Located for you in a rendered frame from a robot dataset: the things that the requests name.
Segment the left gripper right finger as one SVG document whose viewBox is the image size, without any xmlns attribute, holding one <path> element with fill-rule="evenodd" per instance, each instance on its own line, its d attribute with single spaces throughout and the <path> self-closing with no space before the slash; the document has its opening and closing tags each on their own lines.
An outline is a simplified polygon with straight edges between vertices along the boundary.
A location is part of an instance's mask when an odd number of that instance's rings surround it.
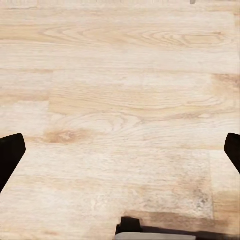
<svg viewBox="0 0 240 240">
<path fill-rule="evenodd" d="M 240 135 L 235 133 L 228 133 L 224 151 L 240 173 Z"/>
</svg>

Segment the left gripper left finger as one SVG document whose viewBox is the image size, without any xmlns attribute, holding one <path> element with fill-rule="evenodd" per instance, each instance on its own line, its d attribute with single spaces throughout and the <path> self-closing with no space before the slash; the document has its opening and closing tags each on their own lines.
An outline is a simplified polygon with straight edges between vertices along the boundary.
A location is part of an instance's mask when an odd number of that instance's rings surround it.
<svg viewBox="0 0 240 240">
<path fill-rule="evenodd" d="M 22 133 L 0 138 L 0 193 L 26 153 Z"/>
</svg>

